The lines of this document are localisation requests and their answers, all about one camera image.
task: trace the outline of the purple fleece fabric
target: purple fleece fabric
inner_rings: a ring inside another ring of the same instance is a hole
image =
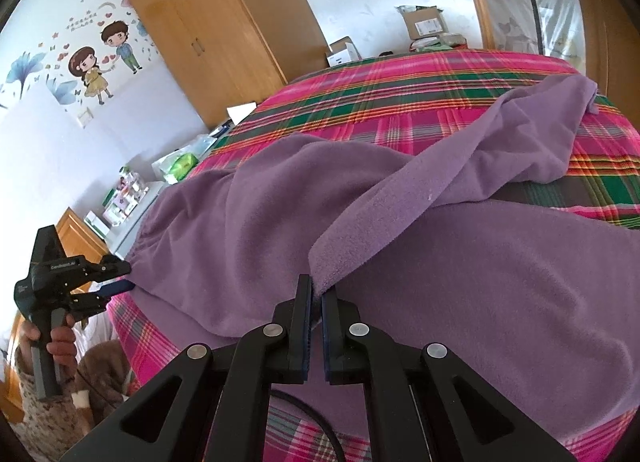
[[[447,344],[556,438],[588,431],[640,402],[640,235],[486,199],[564,175],[595,92],[580,75],[514,89],[416,157],[294,134],[203,172],[149,210],[134,299],[176,346],[215,348],[311,273],[316,297],[337,283],[396,341]],[[285,389],[367,436],[362,390],[324,382],[319,328],[310,381]]]

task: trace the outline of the cartoon boy decal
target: cartoon boy decal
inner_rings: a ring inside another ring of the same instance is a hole
[[[97,96],[100,105],[104,105],[102,93],[106,92],[108,97],[113,97],[113,94],[109,92],[107,88],[109,84],[102,75],[112,70],[113,67],[108,70],[100,70],[97,64],[98,59],[95,57],[94,48],[78,49],[69,59],[69,72],[76,78],[82,78],[82,82],[86,87],[85,96]]]
[[[109,24],[102,30],[102,41],[110,48],[116,48],[116,54],[135,74],[142,67],[133,55],[133,49],[127,43],[127,38],[129,38],[129,26],[122,20]]]

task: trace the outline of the patterned sleeve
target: patterned sleeve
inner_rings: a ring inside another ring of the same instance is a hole
[[[24,419],[20,424],[12,425],[15,434],[35,459],[58,461],[73,444],[82,439],[79,415],[71,399],[73,382],[65,385],[64,395],[57,400],[39,402],[35,378],[23,370],[19,349],[16,357]]]

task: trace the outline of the silver screw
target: silver screw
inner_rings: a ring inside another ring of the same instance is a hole
[[[349,332],[354,336],[366,336],[369,333],[369,327],[364,323],[354,323],[349,327]]]
[[[433,358],[442,359],[447,355],[447,347],[440,343],[431,343],[427,347],[427,353]]]
[[[284,332],[284,328],[282,328],[277,323],[270,323],[265,325],[262,329],[262,333],[267,337],[277,337]]]
[[[187,355],[191,359],[202,359],[207,355],[207,347],[204,345],[191,345],[187,350]]]

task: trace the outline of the blue shirt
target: blue shirt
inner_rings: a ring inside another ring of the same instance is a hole
[[[120,44],[116,48],[116,54],[124,60],[129,56],[133,56],[133,50],[131,49],[131,46],[129,44]]]

